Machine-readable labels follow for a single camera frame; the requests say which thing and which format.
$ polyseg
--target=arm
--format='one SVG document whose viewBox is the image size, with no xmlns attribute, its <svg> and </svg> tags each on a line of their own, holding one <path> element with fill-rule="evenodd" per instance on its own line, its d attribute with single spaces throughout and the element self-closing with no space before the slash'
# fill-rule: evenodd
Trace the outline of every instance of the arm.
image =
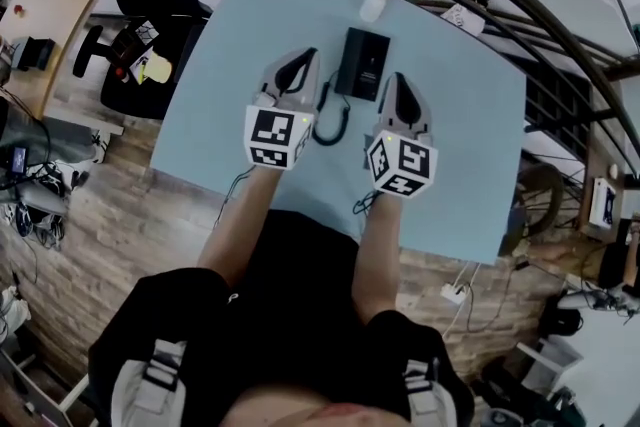
<svg viewBox="0 0 640 427">
<path fill-rule="evenodd" d="M 362 235 L 351 286 L 360 320 L 394 310 L 400 281 L 402 200 L 382 194 L 373 203 Z"/>
<path fill-rule="evenodd" d="M 236 201 L 225 210 L 202 249 L 198 267 L 212 269 L 233 288 L 244 274 L 253 254 L 281 170 L 256 167 Z"/>
<path fill-rule="evenodd" d="M 622 281 L 630 287 L 635 286 L 636 276 L 638 275 L 638 263 L 636 262 L 636 254 L 638 252 L 638 240 L 640 239 L 640 225 L 631 228 L 631 242 L 627 251 L 627 261 L 624 264 L 624 276 Z"/>
</svg>

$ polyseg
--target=power strip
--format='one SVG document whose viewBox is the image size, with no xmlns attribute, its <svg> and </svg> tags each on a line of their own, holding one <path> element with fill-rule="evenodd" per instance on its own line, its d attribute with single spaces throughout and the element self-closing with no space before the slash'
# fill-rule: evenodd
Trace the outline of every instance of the power strip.
<svg viewBox="0 0 640 427">
<path fill-rule="evenodd" d="M 467 288 L 466 285 L 456 285 L 454 287 L 450 283 L 445 283 L 440 289 L 440 295 L 452 303 L 460 305 L 467 298 Z"/>
</svg>

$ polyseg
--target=light blue table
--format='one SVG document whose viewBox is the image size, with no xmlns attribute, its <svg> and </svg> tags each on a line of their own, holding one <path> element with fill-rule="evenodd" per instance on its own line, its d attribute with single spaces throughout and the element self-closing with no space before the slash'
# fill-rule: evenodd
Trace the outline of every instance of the light blue table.
<svg viewBox="0 0 640 427">
<path fill-rule="evenodd" d="M 391 38 L 383 80 L 397 70 L 421 88 L 440 152 L 435 184 L 406 202 L 401 245 L 493 263 L 522 147 L 525 76 L 470 35 L 408 2 L 389 0 L 371 25 L 359 18 L 362 2 L 222 0 L 182 75 L 152 167 L 226 194 L 249 168 L 242 144 L 245 108 L 265 66 L 313 46 L 320 51 L 321 79 L 327 80 L 339 67 L 347 29 L 371 30 Z M 307 146 L 283 176 L 274 207 L 302 212 L 359 239 L 364 218 L 354 216 L 352 207 L 372 189 L 363 148 L 378 102 L 349 101 L 343 140 L 330 148 Z M 320 116 L 324 135 L 338 126 L 342 106 L 342 98 L 331 93 Z"/>
</svg>

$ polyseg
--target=black box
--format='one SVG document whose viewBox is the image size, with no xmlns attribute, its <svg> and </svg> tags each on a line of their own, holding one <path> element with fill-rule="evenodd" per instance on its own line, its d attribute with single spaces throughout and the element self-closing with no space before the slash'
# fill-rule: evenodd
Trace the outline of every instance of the black box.
<svg viewBox="0 0 640 427">
<path fill-rule="evenodd" d="M 55 43 L 50 39 L 19 38 L 11 42 L 15 48 L 11 67 L 27 71 L 29 68 L 46 70 Z"/>
<path fill-rule="evenodd" d="M 351 27 L 342 53 L 336 93 L 375 102 L 389 38 Z"/>
</svg>

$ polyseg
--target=black shirt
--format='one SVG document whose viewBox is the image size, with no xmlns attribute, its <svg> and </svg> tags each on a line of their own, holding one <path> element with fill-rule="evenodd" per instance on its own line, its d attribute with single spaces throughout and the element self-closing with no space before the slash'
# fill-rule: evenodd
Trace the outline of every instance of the black shirt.
<svg viewBox="0 0 640 427">
<path fill-rule="evenodd" d="M 266 384 L 305 387 L 410 420 L 407 361 L 433 358 L 458 424 L 468 425 L 473 399 L 436 330 L 395 311 L 366 326 L 359 321 L 351 301 L 357 250 L 351 238 L 307 217 L 272 211 L 237 289 L 207 269 L 141 279 L 89 352 L 90 383 L 105 416 L 123 364 L 149 361 L 161 339 L 187 342 L 179 371 L 187 390 L 183 426 L 202 418 L 217 425 L 243 392 Z"/>
</svg>

